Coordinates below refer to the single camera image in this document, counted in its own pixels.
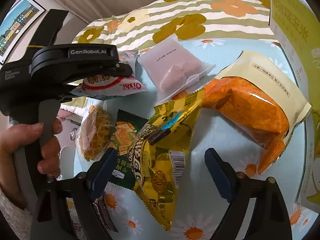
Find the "Snickers chocolate bar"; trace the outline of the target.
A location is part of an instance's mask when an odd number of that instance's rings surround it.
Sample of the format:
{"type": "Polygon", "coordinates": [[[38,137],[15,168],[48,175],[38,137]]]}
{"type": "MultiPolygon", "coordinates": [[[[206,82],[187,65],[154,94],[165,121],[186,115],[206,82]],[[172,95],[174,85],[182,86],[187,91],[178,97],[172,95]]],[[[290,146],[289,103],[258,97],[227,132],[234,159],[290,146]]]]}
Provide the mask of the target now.
{"type": "Polygon", "coordinates": [[[106,230],[110,230],[110,231],[113,231],[113,232],[118,232],[118,230],[116,229],[116,226],[112,222],[110,214],[109,214],[109,212],[107,210],[107,205],[105,203],[104,198],[103,197],[97,198],[93,202],[93,206],[94,206],[96,214],[98,215],[98,217],[99,217],[101,223],[103,224],[104,228],[106,230]]]}

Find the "red white Oishi bag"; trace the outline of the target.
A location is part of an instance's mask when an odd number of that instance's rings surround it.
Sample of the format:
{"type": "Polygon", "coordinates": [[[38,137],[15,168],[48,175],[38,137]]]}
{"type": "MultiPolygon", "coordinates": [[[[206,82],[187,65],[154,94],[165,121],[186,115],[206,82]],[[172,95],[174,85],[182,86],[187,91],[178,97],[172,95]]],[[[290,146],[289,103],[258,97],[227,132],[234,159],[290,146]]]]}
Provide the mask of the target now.
{"type": "Polygon", "coordinates": [[[147,91],[147,88],[136,79],[135,65],[137,50],[126,50],[118,53],[120,63],[129,65],[133,74],[129,77],[111,77],[96,75],[83,79],[82,83],[72,90],[72,94],[98,100],[108,100],[147,91]]]}

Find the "clear noodle cracker packet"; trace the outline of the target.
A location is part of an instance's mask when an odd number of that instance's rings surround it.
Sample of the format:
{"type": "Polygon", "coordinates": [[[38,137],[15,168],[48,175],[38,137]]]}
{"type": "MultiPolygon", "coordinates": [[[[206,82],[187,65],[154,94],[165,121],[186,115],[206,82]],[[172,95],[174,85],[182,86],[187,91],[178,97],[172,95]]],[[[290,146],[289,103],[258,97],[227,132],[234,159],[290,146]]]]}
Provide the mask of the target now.
{"type": "Polygon", "coordinates": [[[88,116],[77,131],[77,152],[86,160],[94,161],[110,141],[111,119],[101,105],[90,106],[88,116]]]}

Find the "yellow snack bag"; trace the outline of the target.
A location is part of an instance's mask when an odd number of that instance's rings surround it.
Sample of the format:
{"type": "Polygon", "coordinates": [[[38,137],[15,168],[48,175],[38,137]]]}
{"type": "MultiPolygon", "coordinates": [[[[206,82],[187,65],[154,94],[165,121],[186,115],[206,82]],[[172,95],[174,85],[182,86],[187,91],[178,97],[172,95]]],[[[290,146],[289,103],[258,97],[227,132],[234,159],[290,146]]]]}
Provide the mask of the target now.
{"type": "Polygon", "coordinates": [[[203,102],[201,89],[155,106],[128,149],[136,180],[133,190],[167,231],[172,226],[180,179],[203,102]]]}

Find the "dark green cracker packet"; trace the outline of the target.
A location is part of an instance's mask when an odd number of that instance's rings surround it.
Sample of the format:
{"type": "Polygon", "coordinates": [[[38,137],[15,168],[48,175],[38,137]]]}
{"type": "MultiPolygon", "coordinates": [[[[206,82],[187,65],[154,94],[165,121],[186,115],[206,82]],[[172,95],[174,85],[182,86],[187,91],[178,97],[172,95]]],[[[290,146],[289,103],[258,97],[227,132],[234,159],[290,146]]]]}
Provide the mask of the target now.
{"type": "Polygon", "coordinates": [[[121,109],[118,110],[116,123],[112,128],[111,139],[108,145],[117,150],[118,156],[109,182],[133,190],[136,179],[127,156],[128,149],[147,121],[146,118],[141,116],[121,109]]]}

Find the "orange cream snack bag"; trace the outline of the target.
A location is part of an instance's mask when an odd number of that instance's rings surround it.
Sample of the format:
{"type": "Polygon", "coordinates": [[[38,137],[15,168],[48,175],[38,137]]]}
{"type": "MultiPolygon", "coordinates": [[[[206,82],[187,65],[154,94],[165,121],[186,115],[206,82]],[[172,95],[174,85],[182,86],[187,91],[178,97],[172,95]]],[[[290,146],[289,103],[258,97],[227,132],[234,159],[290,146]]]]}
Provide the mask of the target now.
{"type": "Polygon", "coordinates": [[[262,174],[311,111],[298,86],[262,54],[244,50],[204,86],[203,107],[219,111],[263,148],[262,174]]]}

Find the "pale pink pastry packet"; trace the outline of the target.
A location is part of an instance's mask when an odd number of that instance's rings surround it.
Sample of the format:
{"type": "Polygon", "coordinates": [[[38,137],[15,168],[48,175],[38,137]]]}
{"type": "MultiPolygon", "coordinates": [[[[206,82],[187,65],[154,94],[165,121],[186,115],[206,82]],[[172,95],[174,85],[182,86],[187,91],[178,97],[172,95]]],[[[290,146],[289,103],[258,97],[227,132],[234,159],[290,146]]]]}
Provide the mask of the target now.
{"type": "Polygon", "coordinates": [[[157,102],[164,103],[197,83],[215,64],[201,61],[171,35],[138,57],[157,90],[157,102]]]}

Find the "pink pillow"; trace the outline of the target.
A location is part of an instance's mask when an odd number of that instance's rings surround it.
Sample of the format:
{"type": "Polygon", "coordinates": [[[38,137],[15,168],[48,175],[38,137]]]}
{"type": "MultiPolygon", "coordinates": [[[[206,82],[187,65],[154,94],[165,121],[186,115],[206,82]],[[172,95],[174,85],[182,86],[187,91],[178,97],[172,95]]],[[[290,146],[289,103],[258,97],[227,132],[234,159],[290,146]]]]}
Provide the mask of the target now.
{"type": "Polygon", "coordinates": [[[82,117],[74,114],[70,111],[64,110],[64,109],[59,109],[58,113],[57,113],[57,118],[63,122],[65,120],[72,120],[74,122],[78,122],[80,123],[82,121],[82,117]]]}

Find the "framed landscape picture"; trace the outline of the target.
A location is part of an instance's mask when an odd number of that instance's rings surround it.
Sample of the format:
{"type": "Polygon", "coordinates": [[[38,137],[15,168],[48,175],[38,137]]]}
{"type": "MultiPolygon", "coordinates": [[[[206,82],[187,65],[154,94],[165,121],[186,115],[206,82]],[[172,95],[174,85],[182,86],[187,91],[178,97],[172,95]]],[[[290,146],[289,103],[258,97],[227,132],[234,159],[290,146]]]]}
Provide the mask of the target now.
{"type": "Polygon", "coordinates": [[[35,0],[19,0],[1,23],[1,65],[5,63],[24,32],[46,11],[35,0]]]}

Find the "floral striped green blanket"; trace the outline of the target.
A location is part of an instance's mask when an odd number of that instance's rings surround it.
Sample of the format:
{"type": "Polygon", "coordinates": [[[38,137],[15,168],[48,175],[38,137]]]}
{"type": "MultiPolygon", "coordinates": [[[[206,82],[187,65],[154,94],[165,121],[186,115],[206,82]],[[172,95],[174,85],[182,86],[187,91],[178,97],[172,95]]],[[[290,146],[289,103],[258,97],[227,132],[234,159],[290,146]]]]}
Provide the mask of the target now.
{"type": "Polygon", "coordinates": [[[73,43],[103,43],[119,51],[146,50],[165,38],[220,44],[224,38],[274,42],[270,0],[157,0],[127,14],[100,18],[73,43]]]}

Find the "green cardboard box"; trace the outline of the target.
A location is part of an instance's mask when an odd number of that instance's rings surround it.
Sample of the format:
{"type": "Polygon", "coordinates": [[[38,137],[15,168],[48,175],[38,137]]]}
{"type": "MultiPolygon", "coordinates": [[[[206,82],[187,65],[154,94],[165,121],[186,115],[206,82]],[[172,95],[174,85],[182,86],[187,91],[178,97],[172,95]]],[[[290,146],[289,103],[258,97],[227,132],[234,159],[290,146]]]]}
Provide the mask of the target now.
{"type": "Polygon", "coordinates": [[[305,121],[306,161],[299,203],[319,212],[319,20],[306,0],[271,0],[270,28],[312,105],[305,121]]]}

